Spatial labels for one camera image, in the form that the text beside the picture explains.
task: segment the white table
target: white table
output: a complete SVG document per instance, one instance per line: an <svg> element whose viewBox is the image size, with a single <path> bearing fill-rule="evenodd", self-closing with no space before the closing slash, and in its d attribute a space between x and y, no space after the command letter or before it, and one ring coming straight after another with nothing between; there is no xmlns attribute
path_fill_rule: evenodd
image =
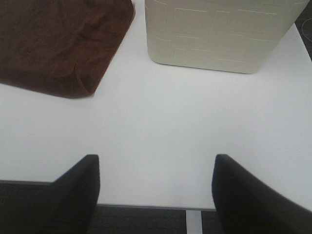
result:
<svg viewBox="0 0 312 234"><path fill-rule="evenodd" d="M251 75L160 65L144 4L96 94L0 84L0 179L53 181L100 157L99 203L213 209L215 155L312 210L312 63L293 26Z"/></svg>

